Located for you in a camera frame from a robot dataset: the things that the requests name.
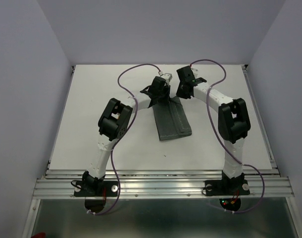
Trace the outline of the grey cloth napkin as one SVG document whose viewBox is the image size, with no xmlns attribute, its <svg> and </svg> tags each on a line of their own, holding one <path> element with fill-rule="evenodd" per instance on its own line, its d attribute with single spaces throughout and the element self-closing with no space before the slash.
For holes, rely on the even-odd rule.
<svg viewBox="0 0 302 238">
<path fill-rule="evenodd" d="M 152 107 L 160 141 L 184 138 L 192 135 L 192 129 L 179 97 L 169 98 Z"/>
</svg>

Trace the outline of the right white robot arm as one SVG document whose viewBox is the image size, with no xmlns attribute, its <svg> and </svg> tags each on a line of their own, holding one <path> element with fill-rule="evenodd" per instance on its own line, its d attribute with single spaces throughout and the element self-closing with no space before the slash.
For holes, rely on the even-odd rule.
<svg viewBox="0 0 302 238">
<path fill-rule="evenodd" d="M 243 172 L 243 145 L 251 129 L 251 122 L 244 99 L 233 99 L 212 89 L 207 81 L 197 77 L 196 70 L 185 66 L 177 70 L 180 80 L 177 97 L 192 97 L 206 104 L 208 110 L 217 112 L 218 136 L 225 150 L 224 166 L 220 180 L 206 180 L 203 194 L 206 196 L 248 195 L 248 182 Z"/>
</svg>

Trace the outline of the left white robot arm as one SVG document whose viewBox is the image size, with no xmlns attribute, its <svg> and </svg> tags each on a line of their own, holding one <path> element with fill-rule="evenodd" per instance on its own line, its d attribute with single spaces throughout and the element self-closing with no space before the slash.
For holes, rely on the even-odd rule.
<svg viewBox="0 0 302 238">
<path fill-rule="evenodd" d="M 151 108 L 168 98 L 171 79 L 172 74 L 164 73 L 156 76 L 150 86 L 126 100 L 109 100 L 98 121 L 98 155 L 82 175 L 81 187 L 91 195 L 102 192 L 108 160 L 116 143 L 130 128 L 129 122 L 134 121 L 139 110 Z"/>
</svg>

